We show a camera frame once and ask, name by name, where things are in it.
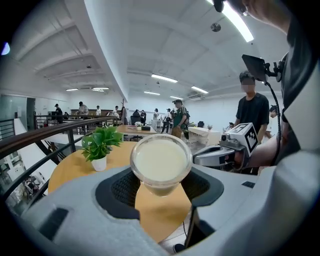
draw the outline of small potted plant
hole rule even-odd
[[[139,130],[139,131],[141,130],[141,128],[142,128],[142,123],[141,122],[135,122],[134,125],[136,126],[137,130]]]
[[[97,127],[95,131],[82,139],[82,154],[86,161],[92,163],[97,172],[104,171],[107,167],[107,155],[112,151],[112,146],[120,147],[123,134],[116,132],[117,127]]]

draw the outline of glass cup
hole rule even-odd
[[[150,143],[154,140],[172,141],[178,146],[180,146],[185,154],[185,168],[181,170],[181,172],[178,173],[176,177],[170,180],[165,180],[165,181],[152,180],[146,177],[145,175],[143,175],[137,168],[135,160],[136,160],[137,154],[139,153],[139,150],[141,149],[141,146],[144,144]],[[165,161],[165,159],[161,155],[158,155],[157,157],[158,157],[158,162],[155,162],[154,165],[163,165],[163,162]],[[177,138],[169,134],[154,134],[154,135],[150,135],[143,138],[134,146],[130,155],[130,165],[133,173],[139,178],[139,180],[145,185],[145,187],[151,193],[159,197],[165,197],[169,195],[190,172],[190,169],[192,167],[192,153],[190,148],[180,138]]]

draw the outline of black cable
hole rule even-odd
[[[185,229],[185,222],[183,221],[183,231],[184,231],[184,234],[185,234],[185,237],[187,237],[187,233],[186,233],[186,229]]]
[[[281,125],[280,125],[280,109],[279,109],[279,104],[278,104],[278,100],[277,100],[277,97],[275,95],[275,92],[274,90],[271,88],[271,85],[270,83],[268,83],[267,81],[264,82],[265,85],[269,86],[270,90],[271,90],[271,93],[272,93],[272,96],[274,98],[274,101],[275,101],[275,104],[276,104],[276,111],[277,111],[277,119],[278,119],[278,134],[277,134],[277,145],[276,145],[276,152],[275,152],[275,156],[271,162],[271,165],[270,166],[274,166],[275,165],[275,162],[277,160],[277,157],[278,157],[278,154],[279,154],[279,151],[280,151],[280,143],[281,143]]]

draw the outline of shoe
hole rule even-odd
[[[173,251],[176,254],[182,252],[184,249],[185,249],[185,246],[181,243],[177,243],[173,246]]]

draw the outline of round table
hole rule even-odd
[[[114,146],[107,156],[106,170],[130,164],[130,153],[136,142],[125,141],[120,147]],[[48,192],[52,193],[64,183],[75,178],[94,175],[97,172],[86,162],[78,150],[63,159],[54,169],[49,180]],[[157,243],[173,233],[185,220],[191,203],[181,184],[168,196],[159,197],[141,184],[135,198],[135,208],[140,212],[140,224],[144,231]]]

